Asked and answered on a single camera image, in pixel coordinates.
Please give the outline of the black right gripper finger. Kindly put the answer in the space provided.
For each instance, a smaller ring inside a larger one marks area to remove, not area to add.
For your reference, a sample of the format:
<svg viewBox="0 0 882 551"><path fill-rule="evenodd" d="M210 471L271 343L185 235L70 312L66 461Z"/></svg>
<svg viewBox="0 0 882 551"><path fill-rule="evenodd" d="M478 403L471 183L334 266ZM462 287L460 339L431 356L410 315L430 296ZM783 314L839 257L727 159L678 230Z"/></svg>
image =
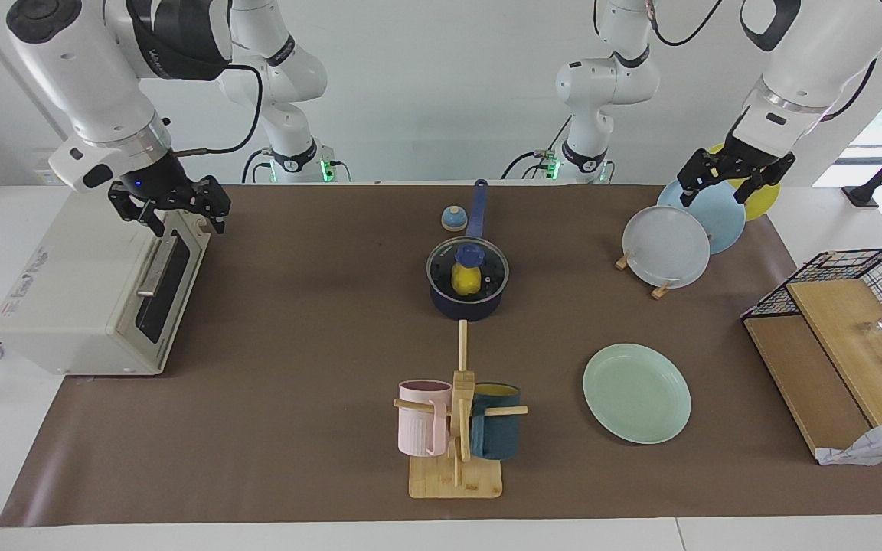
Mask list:
<svg viewBox="0 0 882 551"><path fill-rule="evenodd" d="M225 231L225 220L230 216L231 199L224 186L213 177L206 175L192 184L192 210L205 217L216 234Z"/></svg>
<svg viewBox="0 0 882 551"><path fill-rule="evenodd" d="M165 225L158 210L167 210L168 203L162 200L144 199L140 204L129 193L129 189L122 182L112 182L108 190L108 199L113 209L125 222L137 222L147 227L156 237L165 235Z"/></svg>

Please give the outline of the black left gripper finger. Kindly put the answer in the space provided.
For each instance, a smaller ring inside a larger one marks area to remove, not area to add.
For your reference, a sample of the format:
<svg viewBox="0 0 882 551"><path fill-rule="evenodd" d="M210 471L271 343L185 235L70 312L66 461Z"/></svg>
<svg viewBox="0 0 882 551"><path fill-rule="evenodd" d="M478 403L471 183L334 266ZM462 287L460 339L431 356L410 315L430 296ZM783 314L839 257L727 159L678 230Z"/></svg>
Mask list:
<svg viewBox="0 0 882 551"><path fill-rule="evenodd" d="M733 198L738 204L745 204L746 200L763 186L779 184L784 175L793 166L795 160L797 158L794 153L788 152L769 166L753 171L748 178L742 179L742 184L735 190Z"/></svg>
<svg viewBox="0 0 882 551"><path fill-rule="evenodd" d="M690 207L701 191L724 181L720 161L720 154L697 149L680 168L677 181L681 187L679 201L684 208Z"/></svg>

